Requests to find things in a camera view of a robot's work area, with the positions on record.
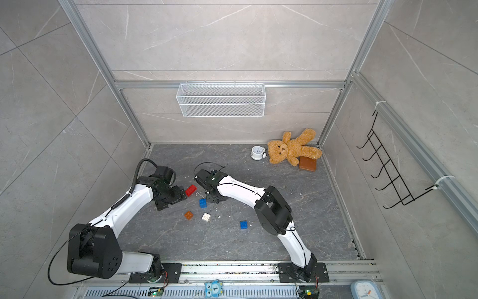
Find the red long lego brick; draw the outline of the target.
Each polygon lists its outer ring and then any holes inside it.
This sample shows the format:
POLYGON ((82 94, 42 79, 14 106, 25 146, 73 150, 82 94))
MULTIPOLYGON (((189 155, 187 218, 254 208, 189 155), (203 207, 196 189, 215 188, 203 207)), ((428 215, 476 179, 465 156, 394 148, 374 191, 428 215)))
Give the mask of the red long lego brick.
POLYGON ((197 190, 197 187, 195 185, 191 185, 188 187, 185 191, 185 194, 187 197, 192 196, 197 190))

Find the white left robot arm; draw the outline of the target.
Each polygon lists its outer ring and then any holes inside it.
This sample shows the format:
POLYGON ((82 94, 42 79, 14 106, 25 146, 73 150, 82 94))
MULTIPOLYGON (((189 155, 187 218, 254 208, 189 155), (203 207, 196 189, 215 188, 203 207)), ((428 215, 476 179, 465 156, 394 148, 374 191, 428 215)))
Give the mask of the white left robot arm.
POLYGON ((133 187, 107 211, 88 224, 77 224, 69 234, 67 270, 71 274, 109 279, 118 274, 138 274, 154 283, 164 275, 158 254, 127 252, 118 236, 130 220, 153 202, 161 211, 187 198, 181 186, 175 186, 175 172, 157 166, 150 176, 136 176, 133 187))

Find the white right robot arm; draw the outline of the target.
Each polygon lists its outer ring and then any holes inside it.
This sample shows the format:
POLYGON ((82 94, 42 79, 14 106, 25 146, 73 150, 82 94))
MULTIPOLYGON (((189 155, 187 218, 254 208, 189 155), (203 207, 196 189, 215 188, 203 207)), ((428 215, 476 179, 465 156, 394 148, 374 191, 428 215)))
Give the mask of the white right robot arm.
POLYGON ((219 203, 232 198, 254 208, 258 220, 268 233, 275 235, 287 250, 295 267, 294 280, 309 281, 317 259, 300 238, 291 207, 273 186, 257 188, 247 185, 222 171, 199 170, 194 180, 205 189, 206 199, 219 203))

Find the orange lego brick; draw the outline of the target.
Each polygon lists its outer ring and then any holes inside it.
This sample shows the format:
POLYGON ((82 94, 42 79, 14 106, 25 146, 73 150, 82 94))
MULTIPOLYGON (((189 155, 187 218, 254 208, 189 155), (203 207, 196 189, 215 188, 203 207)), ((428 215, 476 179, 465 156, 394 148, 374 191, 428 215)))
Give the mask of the orange lego brick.
POLYGON ((192 212, 188 211, 188 212, 186 212, 186 213, 184 214, 184 217, 185 217, 188 221, 190 221, 190 220, 194 217, 194 214, 193 214, 192 212))

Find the white lego brick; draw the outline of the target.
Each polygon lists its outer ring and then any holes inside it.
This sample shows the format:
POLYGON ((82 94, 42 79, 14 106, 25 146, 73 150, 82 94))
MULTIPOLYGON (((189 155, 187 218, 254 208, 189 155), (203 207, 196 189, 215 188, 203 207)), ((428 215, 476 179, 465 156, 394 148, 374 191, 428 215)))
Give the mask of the white lego brick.
POLYGON ((211 215, 209 213, 204 213, 202 216, 202 220, 205 222, 209 222, 211 218, 211 215))

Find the white alarm clock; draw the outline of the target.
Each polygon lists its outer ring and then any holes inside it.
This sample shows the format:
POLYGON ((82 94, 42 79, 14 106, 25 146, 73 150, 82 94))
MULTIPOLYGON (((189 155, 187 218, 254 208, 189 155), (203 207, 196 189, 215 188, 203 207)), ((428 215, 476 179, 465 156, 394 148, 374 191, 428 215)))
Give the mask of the white alarm clock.
POLYGON ((266 158, 266 149, 259 145, 254 146, 251 149, 251 158, 255 161, 260 161, 261 159, 266 158))

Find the brown teddy bear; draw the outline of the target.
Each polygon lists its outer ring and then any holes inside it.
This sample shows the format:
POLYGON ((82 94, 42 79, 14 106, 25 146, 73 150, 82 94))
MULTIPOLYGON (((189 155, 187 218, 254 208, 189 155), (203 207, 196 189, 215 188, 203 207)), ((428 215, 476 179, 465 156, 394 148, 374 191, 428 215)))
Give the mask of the brown teddy bear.
POLYGON ((292 166, 299 164, 299 158, 320 159, 322 151, 317 147, 307 146, 316 135, 312 128, 306 128, 299 137, 292 139, 291 132, 284 132, 282 140, 268 142, 268 154, 271 164, 287 160, 292 166))

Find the brown leather wallet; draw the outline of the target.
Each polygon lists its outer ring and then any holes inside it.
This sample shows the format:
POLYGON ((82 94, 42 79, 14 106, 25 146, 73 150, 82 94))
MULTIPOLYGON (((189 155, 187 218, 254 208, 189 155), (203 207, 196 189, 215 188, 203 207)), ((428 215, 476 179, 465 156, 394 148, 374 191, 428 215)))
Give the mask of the brown leather wallet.
POLYGON ((299 169, 315 172, 317 169, 317 160, 301 156, 298 164, 299 169))

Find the blue owl figurine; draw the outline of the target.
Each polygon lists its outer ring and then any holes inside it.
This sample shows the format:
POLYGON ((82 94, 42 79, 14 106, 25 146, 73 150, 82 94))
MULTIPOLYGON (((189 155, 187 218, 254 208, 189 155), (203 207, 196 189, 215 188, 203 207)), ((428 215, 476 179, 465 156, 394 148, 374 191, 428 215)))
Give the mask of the blue owl figurine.
POLYGON ((212 282, 205 283, 204 295, 206 299, 217 299, 223 294, 223 283, 214 280, 212 282))

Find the white blue desk clock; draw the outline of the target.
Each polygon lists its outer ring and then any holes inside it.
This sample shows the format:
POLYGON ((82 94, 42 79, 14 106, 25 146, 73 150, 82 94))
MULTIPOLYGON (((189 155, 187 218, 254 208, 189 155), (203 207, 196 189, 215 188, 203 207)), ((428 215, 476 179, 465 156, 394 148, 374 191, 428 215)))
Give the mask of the white blue desk clock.
POLYGON ((378 286, 371 280, 359 280, 351 284, 354 299, 383 299, 378 286))

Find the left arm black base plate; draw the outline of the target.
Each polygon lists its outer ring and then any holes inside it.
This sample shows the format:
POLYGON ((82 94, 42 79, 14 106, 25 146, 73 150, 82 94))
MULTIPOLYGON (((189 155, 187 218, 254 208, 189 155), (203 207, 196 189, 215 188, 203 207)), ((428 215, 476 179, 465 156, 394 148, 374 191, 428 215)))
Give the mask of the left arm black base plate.
POLYGON ((131 284, 162 284, 164 282, 176 284, 182 270, 181 263, 165 263, 156 267, 147 273, 131 274, 129 283, 131 284))

